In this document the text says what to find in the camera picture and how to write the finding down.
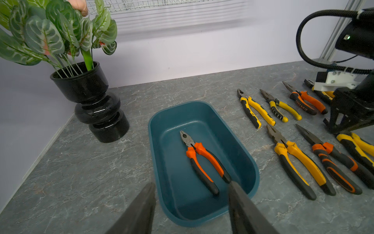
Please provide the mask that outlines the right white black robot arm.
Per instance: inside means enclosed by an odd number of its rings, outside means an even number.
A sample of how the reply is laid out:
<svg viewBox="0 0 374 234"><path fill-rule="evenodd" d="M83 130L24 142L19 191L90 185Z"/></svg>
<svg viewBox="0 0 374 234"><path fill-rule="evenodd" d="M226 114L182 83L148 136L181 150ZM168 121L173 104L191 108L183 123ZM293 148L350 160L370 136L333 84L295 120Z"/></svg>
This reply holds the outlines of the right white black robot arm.
<svg viewBox="0 0 374 234"><path fill-rule="evenodd" d="M298 27L296 47L301 58L308 64L330 71L342 71L366 78L354 89L339 87L334 91L330 119L324 119L332 134L368 127L374 124L374 71L325 64L312 60L303 51L301 35L304 26L316 17L351 18L351 22L339 35L335 48L368 59L374 58L374 10L321 10L307 16Z"/></svg>

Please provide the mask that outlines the teal plastic storage box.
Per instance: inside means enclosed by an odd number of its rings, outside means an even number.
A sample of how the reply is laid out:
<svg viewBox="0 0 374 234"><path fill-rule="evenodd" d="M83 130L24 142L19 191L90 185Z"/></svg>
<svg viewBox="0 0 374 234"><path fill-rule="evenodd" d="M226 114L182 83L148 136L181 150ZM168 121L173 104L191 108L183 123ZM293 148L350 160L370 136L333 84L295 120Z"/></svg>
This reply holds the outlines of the teal plastic storage box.
<svg viewBox="0 0 374 234"><path fill-rule="evenodd" d="M149 122L149 138L156 187L167 217L184 227L196 227L228 211L228 186L210 171L220 189L212 193L198 178L186 156L180 131L201 142L223 163L244 192L254 197L260 182L257 164L216 110L191 101L156 113Z"/></svg>

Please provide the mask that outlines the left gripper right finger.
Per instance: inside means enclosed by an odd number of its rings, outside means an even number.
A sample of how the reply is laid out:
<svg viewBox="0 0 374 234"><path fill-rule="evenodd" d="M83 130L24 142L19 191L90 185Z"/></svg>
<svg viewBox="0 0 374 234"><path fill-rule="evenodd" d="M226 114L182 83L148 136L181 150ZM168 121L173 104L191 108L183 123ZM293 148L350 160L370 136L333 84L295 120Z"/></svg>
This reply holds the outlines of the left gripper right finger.
<svg viewBox="0 0 374 234"><path fill-rule="evenodd" d="M257 209L241 186L234 181L228 186L228 210L234 234L279 233Z"/></svg>

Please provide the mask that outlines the yellow black combination pliers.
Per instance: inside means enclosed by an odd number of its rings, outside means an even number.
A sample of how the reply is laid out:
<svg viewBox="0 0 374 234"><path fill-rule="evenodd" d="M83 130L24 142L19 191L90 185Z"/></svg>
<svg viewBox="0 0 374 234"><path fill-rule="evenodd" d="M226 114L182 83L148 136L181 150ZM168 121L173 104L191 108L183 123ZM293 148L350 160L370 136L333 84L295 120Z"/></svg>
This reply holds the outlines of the yellow black combination pliers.
<svg viewBox="0 0 374 234"><path fill-rule="evenodd" d="M374 174L374 146L351 132L339 133L337 140L348 153L372 174Z"/></svg>

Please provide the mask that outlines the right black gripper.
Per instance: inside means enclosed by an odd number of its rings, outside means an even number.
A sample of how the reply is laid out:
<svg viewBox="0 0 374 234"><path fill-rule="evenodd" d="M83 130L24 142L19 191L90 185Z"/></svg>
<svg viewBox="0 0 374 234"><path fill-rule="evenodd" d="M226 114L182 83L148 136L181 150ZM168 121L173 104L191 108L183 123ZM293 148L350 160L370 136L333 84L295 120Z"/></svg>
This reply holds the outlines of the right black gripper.
<svg viewBox="0 0 374 234"><path fill-rule="evenodd" d="M332 134L353 131L374 124L374 92L351 90L347 87L334 91L330 118L324 119Z"/></svg>

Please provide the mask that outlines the orange black long-nose pliers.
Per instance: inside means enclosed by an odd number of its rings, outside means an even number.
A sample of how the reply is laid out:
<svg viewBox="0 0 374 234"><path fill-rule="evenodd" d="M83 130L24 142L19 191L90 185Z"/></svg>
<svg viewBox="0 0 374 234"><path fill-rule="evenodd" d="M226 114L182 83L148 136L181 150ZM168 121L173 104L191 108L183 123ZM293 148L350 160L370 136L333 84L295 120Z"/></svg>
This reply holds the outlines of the orange black long-nose pliers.
<svg viewBox="0 0 374 234"><path fill-rule="evenodd" d="M362 189L354 183L334 162L338 160L351 172L353 172L369 189L374 188L374 175L364 166L356 162L352 157L341 153L329 142L321 141L307 129L296 124L296 128L312 146L313 153L319 157L328 174L347 192L360 195Z"/></svg>

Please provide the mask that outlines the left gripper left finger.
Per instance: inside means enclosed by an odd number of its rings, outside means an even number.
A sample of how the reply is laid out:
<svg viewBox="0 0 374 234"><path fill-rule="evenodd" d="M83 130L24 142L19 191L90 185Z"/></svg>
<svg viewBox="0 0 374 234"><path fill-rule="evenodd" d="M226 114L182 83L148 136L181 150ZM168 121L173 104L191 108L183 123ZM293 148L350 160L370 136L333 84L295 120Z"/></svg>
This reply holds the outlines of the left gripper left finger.
<svg viewBox="0 0 374 234"><path fill-rule="evenodd" d="M156 207L156 185L147 183L107 234L150 234Z"/></svg>

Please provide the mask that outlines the orange black diagonal cutters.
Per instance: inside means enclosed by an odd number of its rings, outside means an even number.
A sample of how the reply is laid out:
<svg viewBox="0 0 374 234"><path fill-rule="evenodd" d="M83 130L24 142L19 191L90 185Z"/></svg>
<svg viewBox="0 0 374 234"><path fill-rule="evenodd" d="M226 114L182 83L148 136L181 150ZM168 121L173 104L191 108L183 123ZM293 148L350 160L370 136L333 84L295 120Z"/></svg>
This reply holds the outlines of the orange black diagonal cutters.
<svg viewBox="0 0 374 234"><path fill-rule="evenodd" d="M201 142L196 142L185 131L180 131L179 134L182 142L186 146L186 156L194 172L213 196L219 196L220 189L214 177L212 177L209 172L214 170L216 175L227 184L231 183L232 176L220 159Z"/></svg>

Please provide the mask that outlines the orange black greener pliers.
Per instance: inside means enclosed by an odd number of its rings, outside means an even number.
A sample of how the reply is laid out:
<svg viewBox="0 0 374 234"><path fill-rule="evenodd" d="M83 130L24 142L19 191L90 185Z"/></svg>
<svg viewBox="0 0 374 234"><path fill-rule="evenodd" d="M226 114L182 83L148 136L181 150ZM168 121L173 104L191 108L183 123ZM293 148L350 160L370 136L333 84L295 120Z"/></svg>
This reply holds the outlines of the orange black greener pliers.
<svg viewBox="0 0 374 234"><path fill-rule="evenodd" d="M289 98L293 100L303 111L315 116L317 111L325 115L328 113L327 108L319 100L308 95L306 91L298 91L295 87L289 85L286 82L282 82L286 89L290 91Z"/></svg>

